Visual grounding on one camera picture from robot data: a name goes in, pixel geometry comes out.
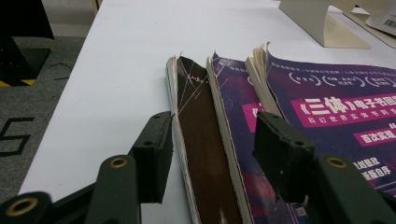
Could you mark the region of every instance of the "white table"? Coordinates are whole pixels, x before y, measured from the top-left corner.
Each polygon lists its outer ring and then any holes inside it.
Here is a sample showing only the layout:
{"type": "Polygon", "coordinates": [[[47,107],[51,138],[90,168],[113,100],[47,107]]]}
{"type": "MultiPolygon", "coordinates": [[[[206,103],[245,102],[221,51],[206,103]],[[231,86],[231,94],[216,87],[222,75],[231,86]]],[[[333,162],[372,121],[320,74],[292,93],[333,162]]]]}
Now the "white table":
{"type": "MultiPolygon", "coordinates": [[[[57,201],[94,182],[103,160],[126,154],[149,117],[170,110],[165,63],[174,54],[200,65],[215,50],[244,61],[272,41],[272,53],[281,58],[395,68],[396,50],[339,11],[330,13],[372,49],[324,49],[277,6],[263,0],[104,1],[20,193],[42,190],[57,201]]],[[[177,148],[163,204],[142,210],[144,223],[191,222],[177,148]]]]}

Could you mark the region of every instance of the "book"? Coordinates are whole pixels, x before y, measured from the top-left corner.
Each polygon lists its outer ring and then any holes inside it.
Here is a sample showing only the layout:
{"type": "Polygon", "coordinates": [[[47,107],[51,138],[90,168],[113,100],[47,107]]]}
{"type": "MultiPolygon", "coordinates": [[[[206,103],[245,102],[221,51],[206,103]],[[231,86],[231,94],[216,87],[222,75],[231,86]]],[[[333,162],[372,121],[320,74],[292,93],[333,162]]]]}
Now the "book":
{"type": "Polygon", "coordinates": [[[308,223],[300,204],[276,202],[252,156],[256,114],[262,106],[245,62],[215,53],[207,59],[206,69],[242,219],[245,223],[308,223]]]}
{"type": "Polygon", "coordinates": [[[254,83],[271,92],[263,106],[276,103],[280,115],[316,144],[316,156],[351,161],[374,189],[395,196],[396,70],[291,62],[260,49],[263,60],[249,57],[246,64],[250,75],[265,77],[254,83]],[[264,73],[254,66],[264,66],[264,73]]]}
{"type": "Polygon", "coordinates": [[[174,131],[193,223],[242,223],[205,68],[166,64],[174,131]]]}

